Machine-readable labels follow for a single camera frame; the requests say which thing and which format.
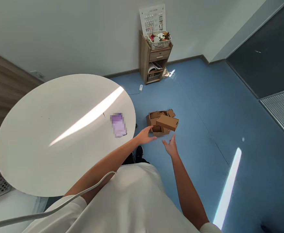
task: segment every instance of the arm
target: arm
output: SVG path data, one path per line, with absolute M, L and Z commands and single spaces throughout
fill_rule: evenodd
M 178 155 L 175 134 L 172 136 L 169 144 L 165 140 L 162 140 L 162 143 L 165 145 L 166 151 L 171 156 L 182 212 L 184 216 L 200 230 L 202 225 L 209 222 L 209 220 L 198 193 Z
M 118 147 L 107 156 L 97 162 L 89 171 L 87 171 L 73 187 L 63 196 L 75 195 L 87 188 L 98 183 L 103 176 L 111 171 L 117 171 L 128 155 L 140 144 L 148 143 L 157 137 L 148 137 L 148 132 L 153 126 L 146 127 L 136 137 Z M 114 174 L 108 175 L 105 180 L 95 189 L 81 195 L 87 204 L 95 197 L 95 195 L 103 188 L 103 186 L 113 177 Z

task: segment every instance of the sleeve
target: sleeve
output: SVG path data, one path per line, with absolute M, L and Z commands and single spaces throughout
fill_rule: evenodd
M 73 196 L 61 198 L 53 203 L 46 212 L 55 209 Z M 65 233 L 86 207 L 86 201 L 82 197 L 78 197 L 54 214 L 34 220 L 23 233 Z
M 223 233 L 217 226 L 213 223 L 205 223 L 200 228 L 201 233 Z

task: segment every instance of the wooden cabinet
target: wooden cabinet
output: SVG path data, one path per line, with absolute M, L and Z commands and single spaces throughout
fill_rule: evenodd
M 145 40 L 142 32 L 140 31 L 140 60 L 139 69 L 140 75 L 145 84 L 158 82 L 161 80 L 165 70 L 165 66 L 169 59 L 173 44 L 170 42 L 169 47 L 159 50 L 152 50 Z M 155 70 L 148 73 L 148 64 L 152 61 L 156 61 L 161 67 L 161 70 Z

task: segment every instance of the person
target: person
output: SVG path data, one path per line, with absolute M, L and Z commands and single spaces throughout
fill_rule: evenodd
M 73 195 L 97 184 L 95 189 L 74 199 L 56 213 L 34 220 L 24 233 L 69 232 L 201 232 L 219 233 L 209 222 L 202 202 L 178 154 L 175 134 L 169 143 L 162 140 L 171 157 L 176 187 L 183 214 L 166 195 L 157 169 L 143 160 L 141 144 L 149 137 L 152 126 L 102 158 L 73 187 L 46 211 L 67 201 Z M 136 147 L 135 162 L 132 154 Z

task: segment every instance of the white plastic basket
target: white plastic basket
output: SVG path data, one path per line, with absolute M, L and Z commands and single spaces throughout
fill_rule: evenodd
M 162 31 L 156 31 L 156 32 L 150 32 L 147 34 L 147 42 L 149 44 L 149 46 L 151 47 L 152 50 L 157 50 L 157 49 L 164 49 L 164 48 L 167 48 L 170 44 L 170 41 L 171 41 L 171 36 L 169 36 L 169 40 L 165 40 L 165 41 L 160 41 L 160 42 L 152 42 L 151 39 L 149 38 L 149 36 L 151 36 L 153 33 L 156 35 L 156 34 L 159 34 L 161 33 Z

